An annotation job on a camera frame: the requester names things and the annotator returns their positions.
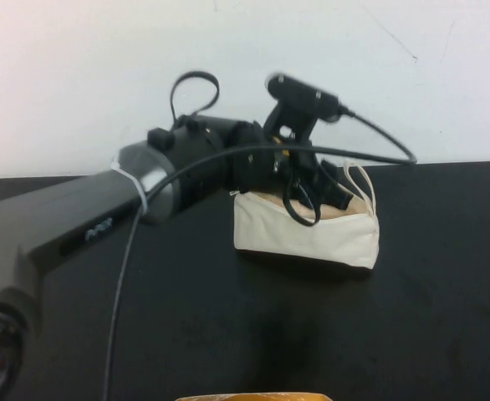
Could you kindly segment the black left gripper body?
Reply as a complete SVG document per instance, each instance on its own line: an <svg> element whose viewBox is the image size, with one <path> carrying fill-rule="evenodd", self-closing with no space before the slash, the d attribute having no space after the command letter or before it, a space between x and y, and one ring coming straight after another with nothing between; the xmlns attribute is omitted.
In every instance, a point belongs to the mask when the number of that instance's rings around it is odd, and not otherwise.
<svg viewBox="0 0 490 401"><path fill-rule="evenodd" d="M241 123L231 133L231 189L281 194L302 186L310 192L324 180L310 140L284 138L257 123Z"/></svg>

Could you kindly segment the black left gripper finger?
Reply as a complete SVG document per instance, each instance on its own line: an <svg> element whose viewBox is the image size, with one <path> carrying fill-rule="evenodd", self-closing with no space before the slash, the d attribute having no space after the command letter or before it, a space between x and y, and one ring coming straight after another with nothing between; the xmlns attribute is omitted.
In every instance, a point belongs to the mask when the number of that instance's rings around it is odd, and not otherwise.
<svg viewBox="0 0 490 401"><path fill-rule="evenodd" d="M318 184L318 193L321 204L333 206L339 210L346 210L353 199L353 193L346 190L336 180L327 180Z"/></svg>
<svg viewBox="0 0 490 401"><path fill-rule="evenodd" d="M327 160L322 160L319 164L320 169L323 171L325 176L328 176L331 180L339 179L339 168Z"/></svg>

